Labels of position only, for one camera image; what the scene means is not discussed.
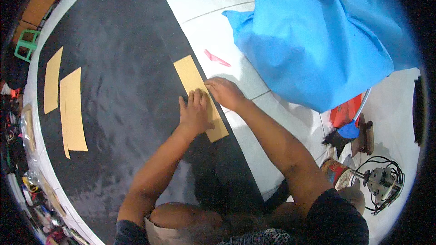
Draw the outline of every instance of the person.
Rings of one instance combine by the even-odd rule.
[[[212,128],[207,94],[196,89],[187,104],[179,97],[179,126],[136,173],[118,213],[115,244],[368,244],[366,221],[333,188],[302,143],[234,83],[215,77],[204,84],[217,102],[248,124],[283,173],[294,202],[283,203],[262,219],[249,214],[224,218],[182,203],[155,207],[190,143]]]

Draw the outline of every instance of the black cable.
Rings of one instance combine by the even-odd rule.
[[[384,159],[385,161],[377,161],[377,160],[373,160],[374,158],[382,158],[382,159]],[[369,158],[367,161],[365,161],[363,164],[361,164],[361,165],[356,169],[356,171],[357,171],[358,173],[362,174],[361,172],[359,172],[359,169],[360,169],[364,164],[367,164],[367,163],[370,163],[370,162],[378,163],[378,164],[389,163],[388,165],[386,165],[385,168],[389,167],[390,165],[396,167],[396,168],[392,168],[392,167],[390,167],[390,169],[391,169],[391,174],[393,174],[393,175],[395,176],[395,180],[396,180],[396,182],[397,182],[398,184],[400,184],[400,185],[403,185],[403,184],[404,184],[404,178],[405,178],[405,176],[404,176],[403,171],[402,171],[402,170],[400,169],[400,167],[398,166],[398,163],[395,162],[395,161],[389,160],[389,159],[387,159],[386,157],[383,157],[383,156],[376,155],[376,156],[373,156],[373,157]],[[378,205],[375,203],[375,201],[374,201],[373,198],[372,198],[372,197],[373,197],[373,194],[372,194],[371,191],[370,191],[370,193],[371,193],[371,202],[372,202],[372,204],[374,205],[374,209],[369,208],[369,207],[366,207],[366,206],[365,206],[365,208],[368,209],[368,210],[373,211],[371,214],[373,214],[373,215],[377,215],[380,211],[382,211],[382,210],[385,209],[387,206],[389,206],[389,205],[390,205],[390,204],[391,204],[391,203],[392,203],[392,202],[393,202],[393,201],[398,197],[400,191],[401,191],[401,190],[391,191],[389,197],[388,197],[386,200],[384,200],[384,202],[381,203],[380,206],[378,206]]]

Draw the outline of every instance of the blue fabric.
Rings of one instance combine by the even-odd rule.
[[[223,15],[269,88],[318,112],[421,62],[398,0],[256,0]]]

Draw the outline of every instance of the cardboard strip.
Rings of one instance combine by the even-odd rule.
[[[82,68],[79,67],[61,80],[67,90],[65,101],[66,132],[68,150],[88,151],[83,132],[82,105],[80,98],[80,75]]]
[[[62,46],[47,62],[44,82],[44,114],[57,108],[57,91],[59,87],[59,69],[61,68]]]
[[[211,101],[210,93],[206,86],[204,86],[203,79],[201,78],[195,63],[193,62],[192,57],[188,55],[183,59],[178,60],[174,63],[174,67],[179,74],[180,80],[182,81],[183,87],[185,88],[187,94],[189,94],[189,91],[197,88],[200,88],[208,94],[208,103],[210,104],[210,106],[208,106],[208,120],[215,125],[214,129],[206,131],[210,142],[215,142],[218,139],[226,137],[228,135],[228,131],[222,122],[221,116],[219,115],[215,104]]]
[[[61,90],[59,92],[59,106],[61,109],[61,127],[62,127],[62,141],[64,142],[64,152],[68,159],[70,158],[70,152],[68,151],[67,140],[67,113],[66,113],[66,101],[67,101],[67,85],[64,80],[61,80]]]

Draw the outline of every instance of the hand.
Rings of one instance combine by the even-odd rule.
[[[247,99],[233,82],[215,77],[204,82],[206,88],[222,106],[237,111]]]
[[[200,89],[189,92],[188,104],[179,96],[180,125],[187,137],[194,139],[207,129],[213,129],[214,125],[208,122],[208,96]]]

